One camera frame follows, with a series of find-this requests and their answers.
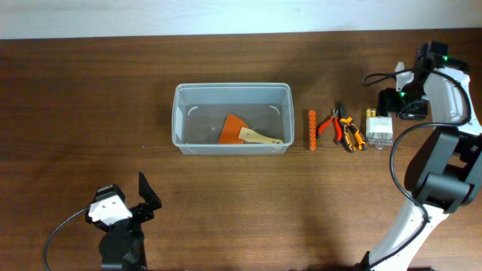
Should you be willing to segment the clear screwdriver bit case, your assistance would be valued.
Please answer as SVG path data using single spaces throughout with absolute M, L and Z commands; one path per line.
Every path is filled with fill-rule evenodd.
M 366 110 L 366 142 L 378 150 L 391 147 L 394 143 L 392 115 L 381 116 L 375 108 Z

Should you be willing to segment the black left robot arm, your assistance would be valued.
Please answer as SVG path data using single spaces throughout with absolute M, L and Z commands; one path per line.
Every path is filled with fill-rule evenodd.
M 154 219 L 154 211 L 162 207 L 143 172 L 139 173 L 139 195 L 143 202 L 128 207 L 117 184 L 96 191 L 85 221 L 105 232 L 99 242 L 102 270 L 146 270 L 142 224 Z

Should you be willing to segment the clear plastic container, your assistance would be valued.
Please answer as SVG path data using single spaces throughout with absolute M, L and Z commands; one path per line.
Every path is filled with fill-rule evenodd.
M 283 154 L 294 142 L 294 103 L 285 83 L 180 84 L 172 143 L 183 154 Z

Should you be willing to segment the orange black long-nose pliers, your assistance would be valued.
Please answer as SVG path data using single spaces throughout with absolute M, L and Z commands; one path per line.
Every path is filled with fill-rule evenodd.
M 337 103 L 337 110 L 339 115 L 339 124 L 342 132 L 341 143 L 343 144 L 345 149 L 350 153 L 354 153 L 356 149 L 360 151 L 365 151 L 367 147 L 366 141 L 361 134 L 360 129 L 353 122 L 353 119 L 346 113 L 346 110 L 341 102 Z M 355 144 L 352 143 L 349 132 L 352 133 L 355 137 Z

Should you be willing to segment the orange scraper wooden handle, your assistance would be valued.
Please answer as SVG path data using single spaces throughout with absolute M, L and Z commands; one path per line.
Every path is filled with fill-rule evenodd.
M 273 139 L 249 129 L 248 125 L 234 114 L 229 114 L 224 122 L 218 139 L 221 145 L 236 145 L 244 143 L 282 144 L 281 139 Z

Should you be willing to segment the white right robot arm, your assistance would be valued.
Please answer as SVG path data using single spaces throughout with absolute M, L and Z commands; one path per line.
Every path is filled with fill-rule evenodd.
M 448 54 L 448 46 L 429 41 L 407 69 L 399 62 L 391 74 L 374 81 L 395 80 L 380 91 L 377 116 L 394 113 L 417 124 L 392 145 L 389 171 L 406 201 L 383 240 L 367 251 L 357 270 L 409 270 L 432 231 L 481 190 L 481 125 L 471 102 L 470 68 Z M 422 128 L 432 133 L 407 166 L 404 181 L 395 174 L 395 153 L 402 139 Z

